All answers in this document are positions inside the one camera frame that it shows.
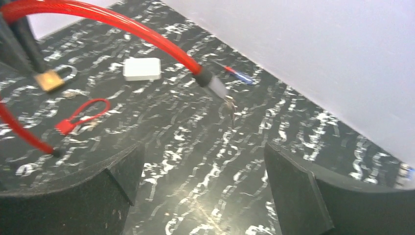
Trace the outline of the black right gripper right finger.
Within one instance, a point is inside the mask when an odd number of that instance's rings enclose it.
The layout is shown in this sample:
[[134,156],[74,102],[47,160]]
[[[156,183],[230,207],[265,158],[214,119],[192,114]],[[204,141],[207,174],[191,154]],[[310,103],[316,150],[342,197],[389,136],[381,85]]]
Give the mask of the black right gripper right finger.
[[284,235],[412,235],[415,192],[357,181],[270,144],[264,148]]

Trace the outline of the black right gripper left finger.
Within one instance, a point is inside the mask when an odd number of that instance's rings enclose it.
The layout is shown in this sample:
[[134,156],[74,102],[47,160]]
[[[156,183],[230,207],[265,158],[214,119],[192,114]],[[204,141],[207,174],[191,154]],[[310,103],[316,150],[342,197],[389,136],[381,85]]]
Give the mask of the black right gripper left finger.
[[68,176],[0,193],[3,235],[120,235],[145,162],[141,143]]

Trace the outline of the red cable tie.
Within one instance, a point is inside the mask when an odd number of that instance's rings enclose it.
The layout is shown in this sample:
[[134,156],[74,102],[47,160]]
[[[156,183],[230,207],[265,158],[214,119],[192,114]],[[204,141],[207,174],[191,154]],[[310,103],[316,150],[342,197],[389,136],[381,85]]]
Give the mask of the red cable tie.
[[[104,109],[100,113],[97,113],[94,116],[83,116],[83,117],[80,116],[81,114],[83,114],[83,112],[87,108],[91,107],[95,103],[100,103],[100,102],[105,104]],[[96,98],[96,99],[88,100],[87,102],[82,104],[77,110],[75,110],[75,112],[69,118],[63,119],[59,123],[57,123],[54,126],[54,128],[60,134],[66,136],[70,134],[77,126],[82,125],[86,122],[92,121],[104,115],[107,111],[109,111],[110,107],[111,107],[110,101],[104,98]]]

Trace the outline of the brass padlock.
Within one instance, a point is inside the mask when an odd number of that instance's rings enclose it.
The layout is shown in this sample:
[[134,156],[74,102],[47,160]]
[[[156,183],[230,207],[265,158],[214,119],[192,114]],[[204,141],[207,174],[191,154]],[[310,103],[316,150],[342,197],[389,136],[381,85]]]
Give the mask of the brass padlock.
[[71,65],[59,65],[34,76],[36,83],[46,92],[52,92],[76,77],[78,70]]

